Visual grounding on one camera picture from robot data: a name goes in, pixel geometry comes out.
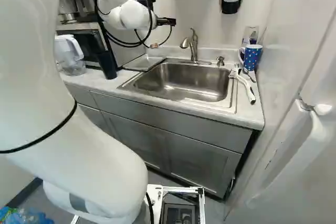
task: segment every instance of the refrigerator door handle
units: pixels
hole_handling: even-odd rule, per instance
[[[275,179],[265,189],[253,196],[247,202],[248,205],[254,204],[254,202],[260,203],[260,200],[269,201],[281,194],[286,190],[286,186],[302,173],[330,143],[332,134],[328,132],[328,128],[324,127],[314,110],[309,113],[312,119],[312,129],[309,136]]]

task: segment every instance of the countertop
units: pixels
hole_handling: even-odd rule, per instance
[[[178,101],[171,101],[128,90],[117,89],[118,86],[122,85],[138,73],[139,72],[137,71],[120,70],[118,72],[118,77],[113,80],[107,80],[102,71],[94,69],[87,69],[87,72],[81,76],[67,76],[62,72],[60,73],[60,76],[65,84],[93,92],[153,105],[159,108],[182,112],[185,114],[200,116],[202,118],[212,119],[223,123],[238,125],[249,129],[261,131],[264,128],[264,115],[262,113],[260,96],[256,83],[250,82],[257,99],[254,105],[249,103],[245,87],[241,83],[238,83],[237,110],[236,113],[233,114],[220,110],[207,110],[206,108],[184,104]],[[250,72],[250,75],[255,78],[254,72]]]

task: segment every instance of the metal frame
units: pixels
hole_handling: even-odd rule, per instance
[[[172,186],[161,186],[161,185],[148,185],[147,192],[152,200],[153,212],[154,212],[154,224],[159,224],[160,216],[162,212],[162,200],[164,196],[168,193],[179,193],[179,194],[197,194],[199,202],[199,224],[205,224],[205,195],[203,187],[172,187]],[[80,217],[75,215],[70,224],[77,224]]]

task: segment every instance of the faucet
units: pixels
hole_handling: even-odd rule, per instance
[[[193,28],[190,29],[193,31],[192,36],[190,38],[186,37],[185,39],[183,39],[182,43],[180,44],[180,47],[182,49],[190,47],[191,59],[189,61],[183,61],[183,62],[211,65],[211,62],[209,61],[198,60],[197,56],[198,35],[196,34],[196,31]]]

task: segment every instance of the gray floor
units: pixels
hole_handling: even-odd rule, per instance
[[[149,183],[163,186],[180,186],[156,173],[149,172]],[[21,208],[35,208],[44,212],[48,218],[54,220],[55,224],[70,224],[73,215],[54,206],[46,197],[43,188],[40,186],[31,196],[20,206]],[[206,224],[223,224],[224,204],[206,197],[205,219]],[[80,224],[92,224],[88,220],[80,219]]]

